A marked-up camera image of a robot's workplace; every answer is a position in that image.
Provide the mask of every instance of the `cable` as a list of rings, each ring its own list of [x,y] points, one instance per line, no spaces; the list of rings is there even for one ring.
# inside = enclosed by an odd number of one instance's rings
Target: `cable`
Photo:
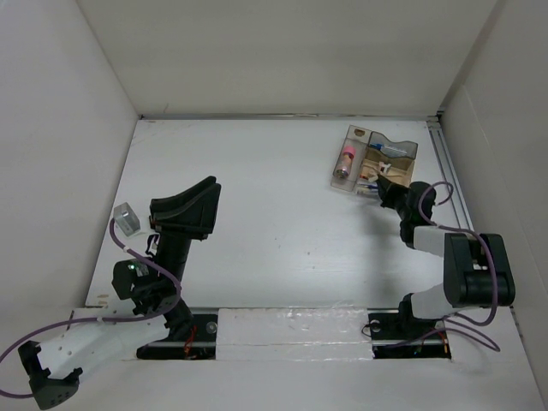
[[[420,351],[422,351],[422,348],[425,346],[425,342],[426,342],[426,339],[422,340],[422,343],[420,344],[420,346],[414,351],[413,355],[417,355],[420,353]]]
[[[371,334],[367,334],[366,333],[366,328],[369,328],[369,324],[365,324],[362,329],[361,329],[361,334],[363,334],[364,336],[368,337],[368,338],[371,338]]]
[[[196,337],[197,330],[198,330],[198,327],[196,325],[192,327],[192,330],[190,331],[190,337],[187,339],[187,341],[185,342],[185,345],[182,347],[182,350],[185,353],[185,359],[186,357],[188,357],[188,354],[190,354],[190,350],[192,349],[192,344]]]
[[[472,323],[472,324],[477,325],[479,327],[485,327],[485,326],[489,325],[490,323],[492,323],[493,320],[495,319],[495,316],[497,315],[498,282],[497,282],[497,271],[495,270],[495,262],[493,261],[493,256],[491,254],[491,250],[487,246],[487,243],[485,242],[485,240],[483,238],[481,238],[481,236],[478,233],[476,233],[475,231],[472,231],[470,229],[458,229],[458,228],[455,228],[455,227],[448,227],[447,225],[442,225],[442,224],[435,223],[425,215],[424,211],[422,210],[422,203],[424,202],[425,197],[435,187],[441,186],[441,185],[445,185],[445,186],[449,187],[450,188],[450,194],[447,196],[447,198],[444,201],[439,203],[437,206],[440,206],[440,205],[444,204],[445,202],[447,202],[451,198],[451,196],[453,195],[453,192],[454,192],[453,185],[450,182],[435,182],[429,188],[427,188],[425,190],[425,192],[420,196],[420,199],[419,199],[419,214],[427,223],[429,223],[430,225],[433,225],[435,227],[438,227],[439,229],[444,229],[446,231],[451,231],[451,232],[454,232],[454,233],[469,234],[469,235],[473,236],[478,241],[478,243],[481,245],[481,248],[483,248],[483,251],[485,253],[485,258],[487,259],[487,266],[489,267],[489,272],[491,274],[491,280],[492,280],[492,284],[493,284],[492,285],[492,288],[493,288],[492,298],[491,298],[491,311],[489,312],[489,315],[487,316],[487,319],[485,321],[476,321],[475,319],[471,319],[470,317],[468,317],[466,315],[463,315],[463,314],[459,314],[459,313],[455,314],[455,316],[459,317],[461,319],[465,319],[469,323]]]
[[[420,336],[420,337],[416,337],[416,338],[413,338],[411,340],[406,340],[406,341],[402,341],[402,342],[398,342],[396,344],[390,344],[390,345],[384,345],[384,348],[400,348],[400,347],[405,347],[405,346],[408,346],[409,344],[411,343],[414,343],[416,341],[420,341],[420,340],[425,340],[426,338],[428,338],[429,336],[433,336],[434,334],[438,334],[439,332],[455,332],[456,334],[460,334],[462,336],[465,336],[467,338],[470,338],[471,340],[474,340],[475,342],[483,345],[484,347],[488,348],[488,349],[491,349],[497,353],[500,352],[500,347],[498,347],[498,345],[491,339],[489,338],[487,335],[485,335],[483,332],[481,331],[478,331],[478,330],[475,330],[474,328],[472,327],[469,327],[467,325],[464,325],[464,324],[460,324],[460,323],[455,323],[453,321],[451,321],[453,324],[455,325],[460,325],[460,326],[464,326],[464,328],[468,328],[469,330],[475,332],[476,334],[479,334],[480,336],[482,336],[483,338],[485,338],[489,343],[491,343],[492,345],[488,344],[487,342],[485,341],[481,341],[478,337],[475,337],[473,336],[472,334],[468,334],[466,331],[462,331],[462,330],[458,330],[457,328],[450,328],[450,327],[442,327],[442,328],[435,328],[434,330],[431,330],[431,331],[428,331],[426,334]]]
[[[444,336],[443,332],[441,332],[441,331],[438,334],[439,334],[439,337],[442,339],[442,343],[444,344],[444,352],[446,354],[448,354],[449,353],[449,347],[448,347],[448,343],[445,341],[445,336]]]
[[[112,218],[109,222],[109,232],[110,232],[110,238],[112,238],[112,241],[123,251],[128,253],[129,255],[135,257],[139,262],[148,265],[149,267],[153,268],[154,270],[158,271],[158,273],[161,273],[162,275],[166,276],[169,280],[173,282],[176,288],[176,294],[179,295],[182,291],[181,282],[177,280],[177,278],[171,274],[169,271],[161,267],[160,265],[154,263],[153,261],[150,261],[148,258],[144,257],[143,255],[135,252],[131,248],[127,248],[124,243],[122,243],[118,237],[116,236],[116,232],[114,231],[114,218]],[[166,308],[163,308],[160,311],[157,311],[155,313],[150,313],[147,315],[144,315],[142,317],[130,317],[130,318],[118,318],[118,317],[86,317],[83,319],[68,319],[66,321],[60,321],[58,323],[50,324],[42,328],[38,328],[35,331],[29,332],[25,336],[21,337],[19,340],[11,344],[2,354],[0,354],[0,364],[2,364],[2,361],[5,360],[5,358],[16,348],[18,348],[21,344],[25,343],[29,339],[31,339],[34,336],[37,336],[38,334],[41,334],[46,331],[54,330],[59,327],[64,327],[66,325],[73,325],[73,324],[82,324],[82,323],[94,323],[98,320],[103,322],[109,322],[109,323],[136,323],[139,321],[147,321],[148,319],[155,319],[156,317],[159,317],[160,315],[164,315],[171,311],[179,302],[178,299],[174,299],[174,301],[167,306]],[[26,398],[33,398],[33,394],[13,394],[11,392],[7,392],[4,390],[0,390],[0,396],[5,396],[7,398],[12,398],[16,400],[22,400]]]

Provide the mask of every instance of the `small bottle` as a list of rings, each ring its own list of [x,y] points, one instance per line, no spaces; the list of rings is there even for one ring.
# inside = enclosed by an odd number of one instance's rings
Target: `small bottle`
[[[339,178],[348,178],[352,169],[352,160],[356,155],[356,149],[352,146],[346,146],[342,149],[341,157],[335,167],[335,176]]]

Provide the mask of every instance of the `white table surface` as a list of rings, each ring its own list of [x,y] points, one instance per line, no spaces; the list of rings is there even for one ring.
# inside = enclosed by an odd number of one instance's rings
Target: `white table surface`
[[[440,283],[442,260],[406,248],[394,211],[330,187],[350,124],[418,142],[414,179],[441,179],[424,122],[138,123],[115,205],[129,202],[144,223],[151,198],[179,193],[209,175],[223,185],[215,231],[191,246],[183,277],[188,305],[278,308],[221,310],[217,360],[120,361],[84,384],[79,404],[123,410],[180,404],[223,411],[544,409],[508,308],[486,329],[500,354],[450,334],[452,360],[372,360],[359,333],[366,317],[359,307],[395,307],[405,294]],[[450,205],[436,209],[434,218],[457,223]],[[124,241],[143,250],[145,239]],[[107,304],[100,311],[118,313],[131,307],[116,302],[110,286],[112,266],[126,258],[105,237],[88,305]],[[97,310],[77,316],[86,311]]]
[[[127,201],[147,225],[152,198],[217,177],[215,229],[193,241],[183,277],[191,307],[394,306],[440,283],[442,260],[401,242],[394,211],[330,186],[350,124],[416,141],[414,179],[442,178],[425,122],[140,121],[114,204]],[[456,224],[450,205],[434,217]],[[144,251],[144,236],[122,239]],[[112,267],[126,258],[106,236],[88,306],[116,304]]]

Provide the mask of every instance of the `clear plastic box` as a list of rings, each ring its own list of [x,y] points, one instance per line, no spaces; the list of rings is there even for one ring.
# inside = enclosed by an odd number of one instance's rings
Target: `clear plastic box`
[[[333,170],[331,186],[358,194],[376,193],[375,176],[380,173],[408,187],[418,147],[413,141],[395,142],[376,131],[350,126]]]

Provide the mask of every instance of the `white wall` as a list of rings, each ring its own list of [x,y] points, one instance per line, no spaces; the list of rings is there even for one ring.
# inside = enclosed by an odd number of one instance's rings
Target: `white wall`
[[[443,126],[476,228],[504,237],[516,316],[548,404],[548,3],[502,3]]]
[[[0,62],[0,310],[78,306],[137,116],[74,0],[0,1]]]
[[[434,115],[496,0],[78,0],[139,113]]]

